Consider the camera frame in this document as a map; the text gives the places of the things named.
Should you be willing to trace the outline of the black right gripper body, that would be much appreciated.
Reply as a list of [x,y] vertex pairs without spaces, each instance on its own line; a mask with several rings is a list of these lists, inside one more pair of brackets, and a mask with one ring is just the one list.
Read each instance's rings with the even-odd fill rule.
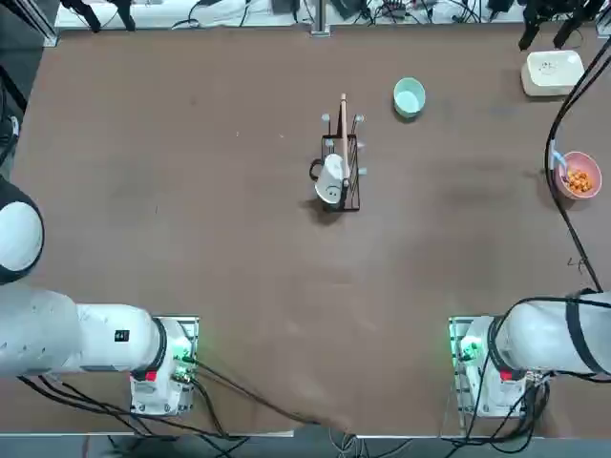
[[576,17],[581,21],[590,20],[587,1],[574,0],[530,0],[523,2],[525,22],[545,22],[557,15]]

